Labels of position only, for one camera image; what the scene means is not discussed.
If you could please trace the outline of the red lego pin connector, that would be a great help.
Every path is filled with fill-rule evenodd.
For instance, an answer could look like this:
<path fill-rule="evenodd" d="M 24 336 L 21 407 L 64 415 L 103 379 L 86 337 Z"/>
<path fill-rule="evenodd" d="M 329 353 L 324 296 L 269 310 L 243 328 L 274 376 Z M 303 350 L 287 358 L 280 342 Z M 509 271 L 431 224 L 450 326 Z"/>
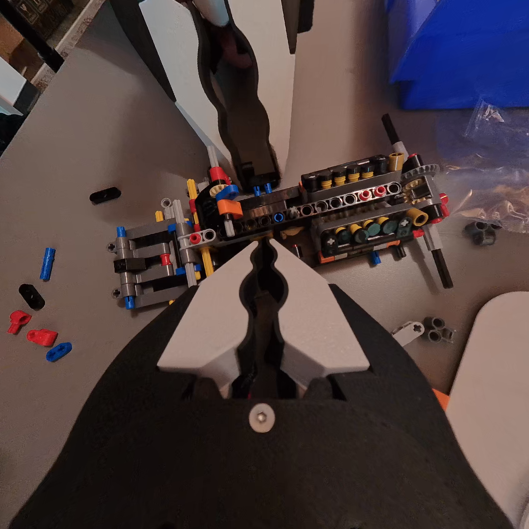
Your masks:
<path fill-rule="evenodd" d="M 26 334 L 26 339 L 31 343 L 42 347 L 52 347 L 58 337 L 56 331 L 45 328 L 39 330 L 29 330 Z"/>

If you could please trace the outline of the white furniture panel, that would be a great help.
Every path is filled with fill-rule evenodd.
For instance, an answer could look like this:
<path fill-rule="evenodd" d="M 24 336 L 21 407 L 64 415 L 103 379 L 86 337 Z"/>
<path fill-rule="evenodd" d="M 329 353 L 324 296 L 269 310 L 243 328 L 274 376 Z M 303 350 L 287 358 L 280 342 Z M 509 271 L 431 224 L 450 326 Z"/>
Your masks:
<path fill-rule="evenodd" d="M 1 113 L 27 115 L 39 97 L 39 90 L 1 58 Z"/>

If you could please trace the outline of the blue lego pin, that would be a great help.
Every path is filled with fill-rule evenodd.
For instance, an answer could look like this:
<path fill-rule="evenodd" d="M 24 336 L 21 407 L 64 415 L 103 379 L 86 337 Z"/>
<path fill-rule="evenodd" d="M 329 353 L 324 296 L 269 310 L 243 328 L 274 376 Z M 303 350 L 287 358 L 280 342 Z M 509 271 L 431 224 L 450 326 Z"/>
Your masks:
<path fill-rule="evenodd" d="M 42 281 L 49 281 L 51 278 L 52 267 L 55 261 L 56 249 L 47 247 L 45 248 L 42 266 L 39 275 L 39 279 Z"/>

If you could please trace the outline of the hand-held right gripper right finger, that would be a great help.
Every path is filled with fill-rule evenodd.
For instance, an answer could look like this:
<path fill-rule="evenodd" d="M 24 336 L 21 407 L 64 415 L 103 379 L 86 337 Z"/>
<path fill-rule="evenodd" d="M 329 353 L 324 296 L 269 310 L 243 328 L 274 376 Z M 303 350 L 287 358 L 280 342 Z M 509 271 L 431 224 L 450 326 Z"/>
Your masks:
<path fill-rule="evenodd" d="M 330 284 L 275 239 L 263 244 L 263 286 L 277 303 L 271 360 L 300 396 L 314 379 L 362 373 L 367 359 Z"/>

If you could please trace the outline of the black three-hole lego liftarm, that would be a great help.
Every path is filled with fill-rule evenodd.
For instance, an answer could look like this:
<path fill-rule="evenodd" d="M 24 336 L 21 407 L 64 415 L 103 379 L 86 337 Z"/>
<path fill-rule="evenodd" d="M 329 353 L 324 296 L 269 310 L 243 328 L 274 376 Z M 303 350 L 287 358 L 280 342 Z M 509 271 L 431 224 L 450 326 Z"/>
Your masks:
<path fill-rule="evenodd" d="M 30 309 L 38 311 L 43 309 L 43 307 L 45 306 L 44 298 L 38 292 L 34 285 L 23 283 L 19 286 L 18 292 L 22 296 L 23 300 L 30 307 Z"/>
<path fill-rule="evenodd" d="M 93 205 L 100 205 L 115 199 L 118 199 L 121 196 L 122 192 L 115 186 L 95 191 L 89 195 L 89 201 Z"/>

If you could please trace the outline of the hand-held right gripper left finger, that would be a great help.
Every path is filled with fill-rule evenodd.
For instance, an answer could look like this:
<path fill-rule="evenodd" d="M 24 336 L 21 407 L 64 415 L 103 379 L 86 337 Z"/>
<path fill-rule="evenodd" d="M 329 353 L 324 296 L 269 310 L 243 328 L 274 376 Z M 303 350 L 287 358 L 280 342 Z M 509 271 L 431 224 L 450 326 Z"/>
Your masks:
<path fill-rule="evenodd" d="M 224 398 L 252 372 L 258 248 L 251 242 L 200 284 L 158 361 L 161 371 L 211 379 Z"/>

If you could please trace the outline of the brown cardboard box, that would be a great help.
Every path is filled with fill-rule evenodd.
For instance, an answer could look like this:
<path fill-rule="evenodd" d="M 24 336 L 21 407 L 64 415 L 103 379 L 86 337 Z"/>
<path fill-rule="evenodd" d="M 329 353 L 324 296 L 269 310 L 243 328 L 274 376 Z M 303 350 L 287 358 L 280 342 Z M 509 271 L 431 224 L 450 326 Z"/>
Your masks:
<path fill-rule="evenodd" d="M 30 42 L 2 15 L 1 57 L 30 82 L 44 63 Z"/>

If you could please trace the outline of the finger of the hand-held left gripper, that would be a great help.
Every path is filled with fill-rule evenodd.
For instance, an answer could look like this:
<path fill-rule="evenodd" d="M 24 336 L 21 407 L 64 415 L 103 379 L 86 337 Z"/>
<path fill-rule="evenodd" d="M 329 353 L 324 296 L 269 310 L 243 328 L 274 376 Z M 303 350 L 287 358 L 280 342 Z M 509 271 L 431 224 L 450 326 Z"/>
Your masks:
<path fill-rule="evenodd" d="M 198 9 L 177 1 L 142 1 L 139 8 L 177 109 L 228 175 L 252 188 L 255 175 L 243 166 L 228 131 L 226 103 L 211 70 L 212 43 Z"/>
<path fill-rule="evenodd" d="M 253 62 L 253 91 L 262 119 L 264 156 L 252 162 L 270 170 L 275 162 L 283 176 L 289 153 L 295 74 L 282 1 L 228 1 L 228 16 L 236 35 L 247 46 Z"/>

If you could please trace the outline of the red lego axle connector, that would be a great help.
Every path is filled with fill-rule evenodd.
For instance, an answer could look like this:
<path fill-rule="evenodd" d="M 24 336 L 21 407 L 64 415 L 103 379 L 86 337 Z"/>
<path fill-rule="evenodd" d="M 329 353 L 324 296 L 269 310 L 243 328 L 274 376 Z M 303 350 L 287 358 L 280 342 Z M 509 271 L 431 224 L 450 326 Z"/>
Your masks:
<path fill-rule="evenodd" d="M 10 314 L 10 326 L 7 330 L 8 334 L 16 335 L 20 329 L 27 325 L 32 316 L 22 310 L 16 310 Z"/>

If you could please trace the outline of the dark grey lego connector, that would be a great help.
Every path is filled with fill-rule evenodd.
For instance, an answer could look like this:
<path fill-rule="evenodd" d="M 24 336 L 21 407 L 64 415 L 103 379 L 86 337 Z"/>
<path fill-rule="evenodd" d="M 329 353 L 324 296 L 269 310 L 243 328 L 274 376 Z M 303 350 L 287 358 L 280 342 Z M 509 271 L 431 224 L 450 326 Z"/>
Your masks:
<path fill-rule="evenodd" d="M 423 336 L 432 343 L 453 343 L 455 330 L 446 326 L 446 321 L 438 316 L 428 316 L 423 320 Z"/>
<path fill-rule="evenodd" d="M 474 245 L 490 247 L 496 243 L 497 232 L 502 228 L 499 223 L 472 221 L 465 226 L 464 232 Z"/>

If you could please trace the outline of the blue plastic bin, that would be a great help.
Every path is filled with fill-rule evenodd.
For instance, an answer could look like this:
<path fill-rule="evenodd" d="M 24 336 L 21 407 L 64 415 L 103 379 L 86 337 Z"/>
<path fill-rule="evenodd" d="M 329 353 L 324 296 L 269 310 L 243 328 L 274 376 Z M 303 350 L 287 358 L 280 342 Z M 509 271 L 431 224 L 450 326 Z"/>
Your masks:
<path fill-rule="evenodd" d="M 528 1 L 386 1 L 405 110 L 528 107 Z"/>

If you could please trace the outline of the short black lego brick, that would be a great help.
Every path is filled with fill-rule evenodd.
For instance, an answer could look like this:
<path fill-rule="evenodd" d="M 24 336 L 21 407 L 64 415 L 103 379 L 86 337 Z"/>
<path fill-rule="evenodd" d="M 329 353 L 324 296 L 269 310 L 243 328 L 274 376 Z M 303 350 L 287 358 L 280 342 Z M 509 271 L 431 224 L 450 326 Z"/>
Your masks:
<path fill-rule="evenodd" d="M 275 162 L 272 163 L 270 170 L 257 170 L 252 162 L 244 162 L 237 164 L 235 171 L 240 187 L 246 194 L 254 195 L 254 188 L 264 188 L 267 184 L 275 189 L 281 182 L 281 176 Z"/>

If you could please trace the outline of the clear plastic bag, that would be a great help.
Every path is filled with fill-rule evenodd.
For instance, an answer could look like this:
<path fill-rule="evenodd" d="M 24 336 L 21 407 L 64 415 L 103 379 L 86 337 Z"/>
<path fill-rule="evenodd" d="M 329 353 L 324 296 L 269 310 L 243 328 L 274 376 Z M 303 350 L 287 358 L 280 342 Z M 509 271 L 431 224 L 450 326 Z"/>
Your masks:
<path fill-rule="evenodd" d="M 437 115 L 436 147 L 452 212 L 528 234 L 528 108 L 480 99 Z"/>

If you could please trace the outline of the white lamp base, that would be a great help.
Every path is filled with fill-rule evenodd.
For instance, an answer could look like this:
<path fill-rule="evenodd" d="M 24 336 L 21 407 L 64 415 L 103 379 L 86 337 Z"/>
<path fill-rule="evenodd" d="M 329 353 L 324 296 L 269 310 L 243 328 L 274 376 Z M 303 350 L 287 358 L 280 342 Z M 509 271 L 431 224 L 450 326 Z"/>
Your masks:
<path fill-rule="evenodd" d="M 488 493 L 514 527 L 528 528 L 528 292 L 480 309 L 446 414 Z"/>

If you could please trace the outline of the lego car chassis assembly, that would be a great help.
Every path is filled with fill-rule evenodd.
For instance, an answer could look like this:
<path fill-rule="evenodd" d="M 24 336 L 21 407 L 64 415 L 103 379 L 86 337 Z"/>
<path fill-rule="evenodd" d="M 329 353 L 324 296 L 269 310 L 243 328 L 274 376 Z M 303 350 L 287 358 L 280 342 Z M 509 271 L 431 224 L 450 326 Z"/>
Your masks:
<path fill-rule="evenodd" d="M 440 167 L 407 152 L 388 114 L 382 123 L 389 155 L 312 171 L 285 189 L 255 186 L 252 197 L 240 197 L 208 148 L 214 166 L 202 182 L 186 182 L 187 203 L 164 198 L 155 223 L 116 228 L 107 245 L 120 280 L 112 299 L 129 310 L 172 302 L 263 238 L 316 267 L 363 256 L 376 266 L 385 249 L 402 259 L 406 244 L 422 237 L 443 288 L 452 288 L 438 231 L 449 215 L 435 182 Z"/>

